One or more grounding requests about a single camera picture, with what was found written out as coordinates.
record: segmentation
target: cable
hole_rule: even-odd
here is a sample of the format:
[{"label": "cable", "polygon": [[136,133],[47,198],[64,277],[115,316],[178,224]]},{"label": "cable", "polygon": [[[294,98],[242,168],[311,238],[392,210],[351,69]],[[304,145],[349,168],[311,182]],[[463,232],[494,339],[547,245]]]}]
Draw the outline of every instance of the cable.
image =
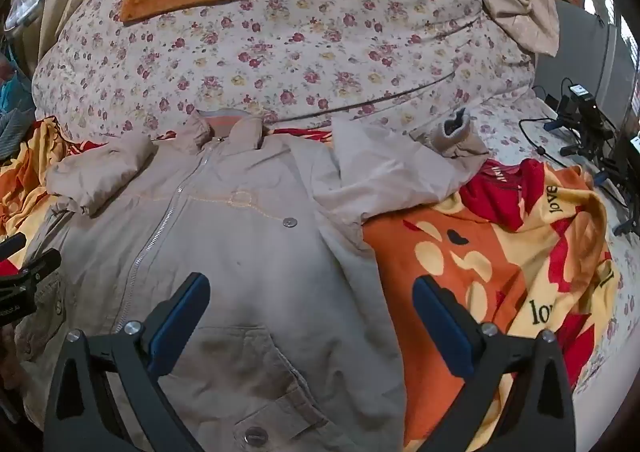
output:
[{"label": "cable", "polygon": [[562,98],[562,96],[564,96],[564,90],[563,90],[563,89],[564,89],[564,82],[569,82],[569,83],[571,83],[571,86],[574,86],[574,85],[575,85],[574,80],[572,80],[571,78],[569,78],[569,77],[565,76],[565,77],[562,79],[562,82],[560,82],[560,97],[561,97],[561,98]]},{"label": "cable", "polygon": [[535,91],[536,91],[536,87],[537,87],[537,86],[538,86],[539,88],[541,88],[541,89],[542,89],[542,92],[544,92],[544,93],[545,93],[545,98],[546,98],[546,90],[545,90],[545,88],[544,88],[542,85],[534,85],[533,87],[531,87],[531,90],[532,90],[533,92],[535,92]]},{"label": "cable", "polygon": [[[556,158],[554,158],[552,155],[550,155],[544,147],[540,146],[540,145],[536,145],[535,143],[533,143],[533,141],[531,140],[531,138],[527,135],[527,133],[525,132],[524,128],[522,127],[523,123],[535,123],[538,121],[548,121],[549,118],[548,117],[539,117],[539,118],[535,118],[535,119],[521,119],[520,121],[518,121],[518,127],[520,127],[520,131],[522,132],[522,135],[525,137],[525,139],[529,142],[529,144],[536,149],[536,152],[543,156],[546,157],[548,159],[550,159],[551,161],[553,161],[555,164],[559,165],[562,168],[568,168],[567,165],[565,165],[564,163],[562,163],[561,161],[558,161]],[[568,129],[569,132],[571,132],[576,139],[579,140],[578,136],[575,134],[574,131],[572,131],[571,129]],[[599,187],[600,190],[602,190],[602,192],[604,194],[606,194],[607,196],[609,196],[609,199],[611,199],[613,202],[619,204],[619,206],[628,209],[628,206],[621,202],[612,192],[609,192],[609,190],[607,190],[604,187]]]}]

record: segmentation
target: metal bolt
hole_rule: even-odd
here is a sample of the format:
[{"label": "metal bolt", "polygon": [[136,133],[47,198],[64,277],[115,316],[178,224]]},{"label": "metal bolt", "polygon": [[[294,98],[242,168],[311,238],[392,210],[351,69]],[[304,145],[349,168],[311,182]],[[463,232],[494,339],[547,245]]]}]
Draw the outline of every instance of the metal bolt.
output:
[{"label": "metal bolt", "polygon": [[482,334],[488,337],[495,337],[498,334],[498,326],[491,322],[484,323],[480,326]]},{"label": "metal bolt", "polygon": [[136,333],[138,333],[140,331],[140,329],[142,329],[142,324],[140,322],[137,322],[135,320],[131,321],[131,322],[127,322],[124,326],[124,332],[127,335],[135,335]]},{"label": "metal bolt", "polygon": [[549,329],[543,329],[541,333],[542,339],[545,340],[545,342],[551,343],[556,341],[556,335],[553,334],[553,331],[550,331]]},{"label": "metal bolt", "polygon": [[68,342],[77,342],[81,334],[80,329],[72,329],[66,334],[66,340]]},{"label": "metal bolt", "polygon": [[244,433],[244,441],[252,447],[264,446],[268,440],[269,434],[262,427],[250,427]]}]

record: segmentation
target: metal zipper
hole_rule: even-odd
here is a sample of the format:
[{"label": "metal zipper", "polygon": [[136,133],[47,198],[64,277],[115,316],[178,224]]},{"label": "metal zipper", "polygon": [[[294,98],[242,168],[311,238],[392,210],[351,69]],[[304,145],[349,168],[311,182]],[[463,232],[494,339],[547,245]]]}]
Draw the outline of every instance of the metal zipper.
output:
[{"label": "metal zipper", "polygon": [[154,247],[154,244],[158,241],[158,239],[160,238],[160,235],[162,235],[162,232],[166,228],[166,225],[169,223],[169,219],[171,218],[171,216],[174,215],[175,204],[178,202],[180,194],[184,189],[184,184],[193,176],[193,174],[195,174],[196,170],[206,165],[208,161],[209,161],[209,154],[207,154],[206,158],[204,158],[203,161],[201,161],[200,164],[198,164],[196,169],[189,176],[187,176],[182,183],[180,183],[180,186],[176,190],[176,195],[172,197],[170,207],[165,213],[164,217],[162,218],[162,222],[158,226],[158,229],[156,229],[151,239],[149,239],[149,241],[146,243],[146,246],[140,251],[140,253],[136,257],[136,260],[133,262],[133,267],[131,268],[129,279],[127,280],[127,284],[125,286],[125,288],[128,289],[128,291],[126,293],[124,307],[122,308],[122,313],[117,318],[118,322],[113,331],[114,333],[119,332],[124,327],[124,324],[127,320],[127,314],[129,314],[129,308],[131,307],[133,290],[134,290],[134,286],[136,285],[136,277],[138,276],[138,270],[140,269],[140,264],[142,264],[142,261],[144,260],[146,255],[149,253],[151,248]]}]

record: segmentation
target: metal snap button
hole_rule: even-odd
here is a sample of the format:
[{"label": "metal snap button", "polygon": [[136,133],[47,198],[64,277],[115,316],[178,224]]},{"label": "metal snap button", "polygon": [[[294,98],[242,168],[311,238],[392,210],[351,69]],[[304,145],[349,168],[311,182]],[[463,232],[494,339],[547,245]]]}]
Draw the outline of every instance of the metal snap button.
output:
[{"label": "metal snap button", "polygon": [[244,440],[249,446],[262,447],[269,440],[269,434],[262,427],[249,427],[244,432]]}]

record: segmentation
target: floral pattern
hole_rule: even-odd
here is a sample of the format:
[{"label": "floral pattern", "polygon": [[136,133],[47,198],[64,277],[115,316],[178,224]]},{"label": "floral pattern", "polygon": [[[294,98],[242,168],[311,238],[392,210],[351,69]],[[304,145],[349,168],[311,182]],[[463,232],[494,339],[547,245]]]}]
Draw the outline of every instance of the floral pattern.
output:
[{"label": "floral pattern", "polygon": [[[473,118],[492,157],[504,164],[515,165],[526,157],[549,162],[537,154],[518,126],[518,121],[523,118],[542,118],[547,114],[548,108],[534,97],[532,90],[527,89],[489,99],[474,111]],[[545,132],[541,123],[524,123],[523,127],[534,143],[544,146],[546,151],[559,161],[567,165],[583,165],[594,173],[594,168],[585,159],[560,157],[559,151],[562,146],[574,143],[569,134],[560,130]],[[607,244],[613,262],[620,272],[620,282],[609,326],[589,363],[582,370],[575,388],[575,396],[585,391],[607,359],[625,345],[629,334],[640,321],[640,308],[636,303],[636,296],[640,298],[640,281],[636,280],[636,277],[640,277],[640,239],[636,235],[613,235],[613,228],[626,219],[621,209],[617,208],[608,196],[600,194],[600,197],[607,209]]]},{"label": "floral pattern", "polygon": [[413,130],[529,86],[529,54],[482,0],[235,0],[130,26],[86,0],[36,70],[40,117],[74,140],[174,129],[234,107],[284,127],[339,110]]}]

